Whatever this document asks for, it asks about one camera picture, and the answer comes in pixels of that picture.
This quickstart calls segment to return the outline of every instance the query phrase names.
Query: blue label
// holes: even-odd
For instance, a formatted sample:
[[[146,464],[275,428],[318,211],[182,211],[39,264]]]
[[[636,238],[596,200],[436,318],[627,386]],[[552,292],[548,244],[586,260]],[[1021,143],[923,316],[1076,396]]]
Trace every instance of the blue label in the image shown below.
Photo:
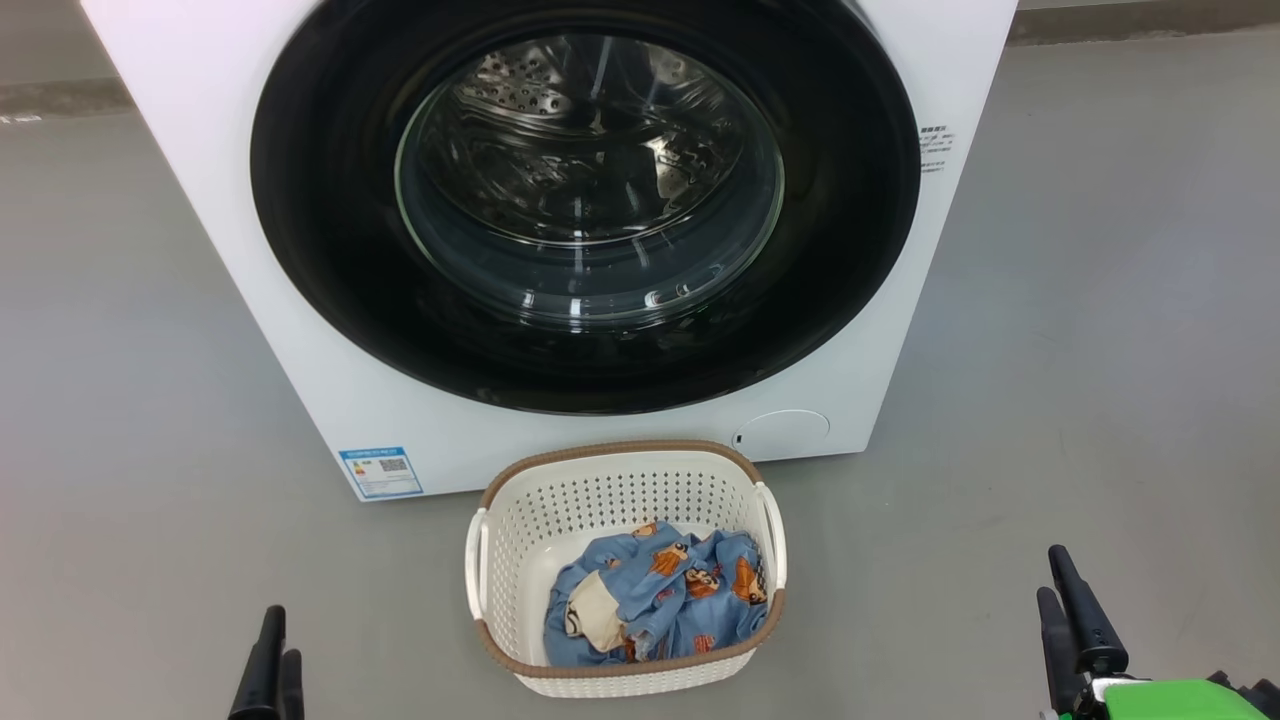
[[[424,495],[422,483],[417,480],[403,447],[343,450],[338,457],[365,500]]]

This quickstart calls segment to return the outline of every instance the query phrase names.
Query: sticker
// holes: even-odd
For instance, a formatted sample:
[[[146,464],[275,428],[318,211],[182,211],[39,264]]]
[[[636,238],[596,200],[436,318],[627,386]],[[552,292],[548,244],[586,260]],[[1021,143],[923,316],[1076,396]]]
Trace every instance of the sticker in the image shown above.
[[[955,142],[956,133],[947,126],[920,128],[920,174],[941,173]]]
[[[338,454],[365,500],[422,495],[403,447],[343,450]]]

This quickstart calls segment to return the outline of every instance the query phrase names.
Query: washing machine door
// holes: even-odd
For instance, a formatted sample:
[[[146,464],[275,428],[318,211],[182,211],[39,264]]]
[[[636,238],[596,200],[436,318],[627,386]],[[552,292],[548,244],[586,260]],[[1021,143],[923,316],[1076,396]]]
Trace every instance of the washing machine door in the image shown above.
[[[251,169],[280,265],[372,356],[625,414],[847,324],[906,238],[919,145],[836,0],[329,0],[266,82]]]

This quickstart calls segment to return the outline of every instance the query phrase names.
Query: brown basket rim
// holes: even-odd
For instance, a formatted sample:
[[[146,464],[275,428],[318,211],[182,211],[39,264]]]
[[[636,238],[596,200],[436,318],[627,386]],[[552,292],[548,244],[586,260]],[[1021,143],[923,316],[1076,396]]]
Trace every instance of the brown basket rim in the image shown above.
[[[494,478],[493,483],[484,492],[484,497],[480,498],[480,507],[486,511],[493,503],[494,497],[497,497],[498,491],[502,489],[507,480],[516,477],[517,474],[539,465],[550,465],[552,462],[561,462],[564,460],[579,460],[582,457],[595,457],[599,455],[620,455],[626,452],[654,452],[654,451],[698,451],[698,452],[713,452],[728,460],[732,460],[735,465],[746,473],[746,477],[751,478],[753,483],[763,483],[764,479],[760,477],[760,471],[748,460],[741,452],[731,447],[726,447],[718,442],[701,441],[701,439],[672,439],[672,441],[631,441],[631,442],[608,442],[602,445],[589,445],[584,447],[572,447],[568,450],[558,450],[556,452],[544,452],[541,455],[534,455],[524,460],[512,462],[506,470]],[[719,650],[713,650],[703,655],[694,655],[689,657],[673,657],[669,660],[655,660],[653,662],[637,662],[635,665],[600,665],[596,667],[545,667],[538,665],[527,665],[507,655],[498,642],[493,639],[493,634],[489,632],[489,625],[484,620],[476,620],[476,630],[480,633],[480,642],[484,643],[485,650],[489,652],[498,665],[502,665],[507,670],[521,675],[525,678],[536,678],[541,680],[585,680],[591,678],[625,678],[631,675],[648,675],[652,673],[667,673],[671,670],[684,670],[686,667],[695,667],[698,665],[708,665],[712,662],[719,662],[721,660],[728,660],[731,657],[737,657],[751,652],[771,634],[773,634],[774,628],[778,625],[778,620],[782,618],[782,609],[786,605],[787,591],[785,588],[778,588],[773,591],[773,598],[769,601],[769,614],[764,618],[764,625],[750,637],[744,643],[722,647]]]

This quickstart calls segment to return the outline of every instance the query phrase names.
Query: front-loading washing machine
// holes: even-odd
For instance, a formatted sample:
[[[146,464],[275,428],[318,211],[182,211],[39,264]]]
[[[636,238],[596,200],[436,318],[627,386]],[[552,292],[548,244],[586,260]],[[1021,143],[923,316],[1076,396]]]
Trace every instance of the front-loading washing machine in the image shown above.
[[[867,447],[1015,0],[84,0],[361,500]]]

